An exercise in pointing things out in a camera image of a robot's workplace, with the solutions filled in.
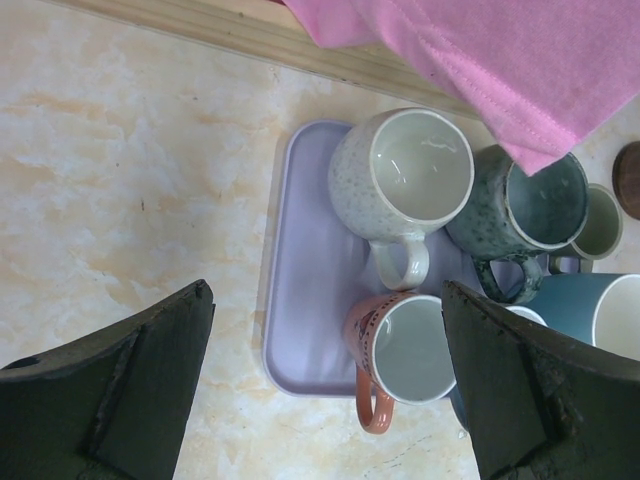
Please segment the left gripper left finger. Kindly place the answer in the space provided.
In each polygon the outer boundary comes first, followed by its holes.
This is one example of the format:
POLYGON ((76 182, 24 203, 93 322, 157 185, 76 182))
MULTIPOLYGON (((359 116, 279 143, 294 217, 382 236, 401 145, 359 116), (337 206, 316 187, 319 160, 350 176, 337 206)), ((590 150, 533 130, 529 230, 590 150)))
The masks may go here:
POLYGON ((214 312, 197 280, 2 368, 2 478, 172 478, 214 312))

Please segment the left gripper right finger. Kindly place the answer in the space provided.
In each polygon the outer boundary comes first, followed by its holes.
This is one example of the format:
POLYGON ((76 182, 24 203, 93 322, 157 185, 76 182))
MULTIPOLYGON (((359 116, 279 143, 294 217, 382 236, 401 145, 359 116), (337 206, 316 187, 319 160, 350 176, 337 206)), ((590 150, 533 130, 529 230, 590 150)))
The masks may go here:
POLYGON ((636 479, 639 364, 442 285, 446 337, 483 479, 636 479))

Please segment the light blue mug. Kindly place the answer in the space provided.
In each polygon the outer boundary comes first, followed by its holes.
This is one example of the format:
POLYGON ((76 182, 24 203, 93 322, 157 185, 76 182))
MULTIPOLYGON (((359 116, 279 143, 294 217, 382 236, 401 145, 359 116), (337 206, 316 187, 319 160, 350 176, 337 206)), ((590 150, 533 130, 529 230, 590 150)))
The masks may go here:
POLYGON ((567 336, 633 360, 639 358, 637 274, 546 276, 526 307, 567 336))

